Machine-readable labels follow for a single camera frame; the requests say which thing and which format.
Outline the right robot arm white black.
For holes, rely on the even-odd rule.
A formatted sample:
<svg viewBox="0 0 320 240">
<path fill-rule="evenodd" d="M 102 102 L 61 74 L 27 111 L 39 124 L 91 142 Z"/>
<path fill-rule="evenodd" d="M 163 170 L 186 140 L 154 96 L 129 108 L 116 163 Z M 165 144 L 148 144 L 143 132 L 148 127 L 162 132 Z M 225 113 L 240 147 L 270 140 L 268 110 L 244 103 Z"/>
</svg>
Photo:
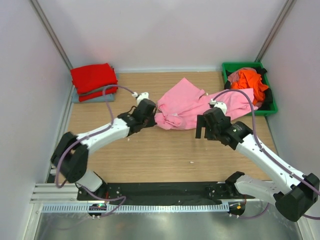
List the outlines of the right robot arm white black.
<svg viewBox="0 0 320 240">
<path fill-rule="evenodd" d="M 271 179 L 270 182 L 235 172 L 225 182 L 225 192 L 231 198 L 252 196 L 276 207 L 287 220 L 297 222 L 317 202 L 320 179 L 292 167 L 270 150 L 258 137 L 254 127 L 230 117 L 213 107 L 197 116 L 196 134 L 209 141 L 219 141 L 254 162 Z"/>
</svg>

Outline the pink t shirt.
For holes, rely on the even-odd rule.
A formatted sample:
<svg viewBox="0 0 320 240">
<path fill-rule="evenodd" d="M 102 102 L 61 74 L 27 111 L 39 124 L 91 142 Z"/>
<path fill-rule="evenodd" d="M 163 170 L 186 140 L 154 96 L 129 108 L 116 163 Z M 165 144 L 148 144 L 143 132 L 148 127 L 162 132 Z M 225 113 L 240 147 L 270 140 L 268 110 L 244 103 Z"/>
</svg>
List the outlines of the pink t shirt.
<svg viewBox="0 0 320 240">
<path fill-rule="evenodd" d="M 158 112 L 154 119 L 165 130 L 190 130 L 197 126 L 197 116 L 210 109 L 210 100 L 226 105 L 226 116 L 231 120 L 251 112 L 247 98 L 237 91 L 222 91 L 207 95 L 186 78 L 181 79 L 157 101 Z"/>
</svg>

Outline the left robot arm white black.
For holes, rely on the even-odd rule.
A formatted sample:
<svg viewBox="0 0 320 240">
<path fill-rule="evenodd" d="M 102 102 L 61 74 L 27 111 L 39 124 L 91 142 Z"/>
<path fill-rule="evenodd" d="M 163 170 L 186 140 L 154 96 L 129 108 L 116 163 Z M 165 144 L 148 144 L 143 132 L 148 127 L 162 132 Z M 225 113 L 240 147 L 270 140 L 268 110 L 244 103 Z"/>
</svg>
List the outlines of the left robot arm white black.
<svg viewBox="0 0 320 240">
<path fill-rule="evenodd" d="M 119 114 L 108 124 L 81 134 L 65 133 L 54 150 L 51 163 L 69 183 L 76 183 L 88 190 L 93 199 L 101 200 L 106 194 L 104 181 L 89 170 L 88 158 L 100 148 L 127 138 L 155 123 L 156 104 L 142 99 L 133 112 Z"/>
</svg>

